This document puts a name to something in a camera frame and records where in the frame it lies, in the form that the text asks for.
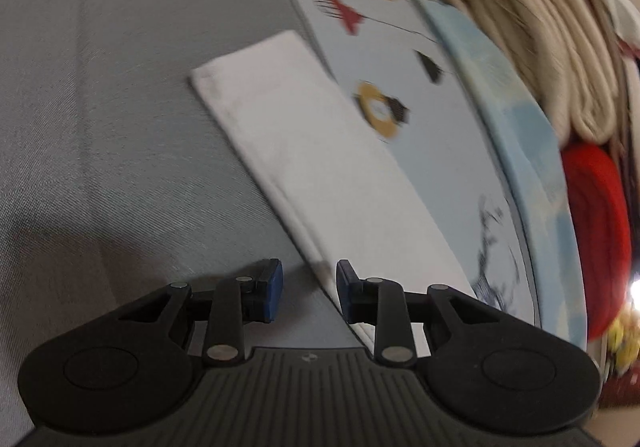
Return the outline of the cream folded blanket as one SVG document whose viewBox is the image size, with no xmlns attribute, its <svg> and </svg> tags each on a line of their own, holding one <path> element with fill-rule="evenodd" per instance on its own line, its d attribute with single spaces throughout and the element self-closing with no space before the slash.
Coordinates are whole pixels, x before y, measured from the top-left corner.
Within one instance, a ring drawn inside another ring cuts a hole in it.
<svg viewBox="0 0 640 447">
<path fill-rule="evenodd" d="M 560 144 L 605 144 L 617 127 L 617 76 L 587 0 L 448 0 L 504 53 Z"/>
</svg>

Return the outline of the red folded blanket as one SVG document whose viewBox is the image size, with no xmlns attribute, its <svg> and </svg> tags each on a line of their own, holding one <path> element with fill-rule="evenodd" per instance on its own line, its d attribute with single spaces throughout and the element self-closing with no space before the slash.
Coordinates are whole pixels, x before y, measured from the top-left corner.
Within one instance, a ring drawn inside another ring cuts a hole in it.
<svg viewBox="0 0 640 447">
<path fill-rule="evenodd" d="M 605 334 L 626 300 L 631 268 L 626 199 L 616 166 L 600 147 L 571 144 L 561 158 L 592 341 Z"/>
</svg>

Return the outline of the yellow plush toys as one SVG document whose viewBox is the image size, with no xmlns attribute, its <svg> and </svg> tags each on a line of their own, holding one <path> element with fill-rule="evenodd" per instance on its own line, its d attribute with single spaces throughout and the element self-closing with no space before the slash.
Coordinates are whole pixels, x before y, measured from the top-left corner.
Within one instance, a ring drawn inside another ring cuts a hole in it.
<svg viewBox="0 0 640 447">
<path fill-rule="evenodd" d="M 622 377 L 639 358 L 639 313 L 623 308 L 605 334 L 604 373 Z"/>
</svg>

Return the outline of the white small garment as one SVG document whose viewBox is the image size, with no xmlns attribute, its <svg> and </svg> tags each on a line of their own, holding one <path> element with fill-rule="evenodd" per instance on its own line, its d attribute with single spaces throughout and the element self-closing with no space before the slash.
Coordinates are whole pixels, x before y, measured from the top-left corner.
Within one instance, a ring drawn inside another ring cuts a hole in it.
<svg viewBox="0 0 640 447">
<path fill-rule="evenodd" d="M 409 292 L 473 293 L 390 150 L 296 32 L 210 60 L 191 83 L 332 301 L 341 259 Z"/>
</svg>

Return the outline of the light blue patterned sheet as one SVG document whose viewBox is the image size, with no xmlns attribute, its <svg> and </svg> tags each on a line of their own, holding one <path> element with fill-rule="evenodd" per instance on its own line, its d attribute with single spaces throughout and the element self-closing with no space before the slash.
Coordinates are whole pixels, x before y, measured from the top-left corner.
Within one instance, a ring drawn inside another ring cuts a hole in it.
<svg viewBox="0 0 640 447">
<path fill-rule="evenodd" d="M 554 130 L 513 64 L 468 16 L 438 0 L 420 5 L 497 151 L 532 262 L 541 328 L 584 349 L 582 266 Z"/>
</svg>

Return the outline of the printed deer bed sheet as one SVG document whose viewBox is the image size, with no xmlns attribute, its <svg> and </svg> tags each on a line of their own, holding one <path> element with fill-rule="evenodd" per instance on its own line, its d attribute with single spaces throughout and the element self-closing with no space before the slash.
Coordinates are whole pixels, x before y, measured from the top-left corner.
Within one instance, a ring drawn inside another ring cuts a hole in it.
<svg viewBox="0 0 640 447">
<path fill-rule="evenodd" d="M 422 0 L 295 0 L 322 58 L 411 181 L 483 302 L 539 319 L 495 147 Z"/>
</svg>

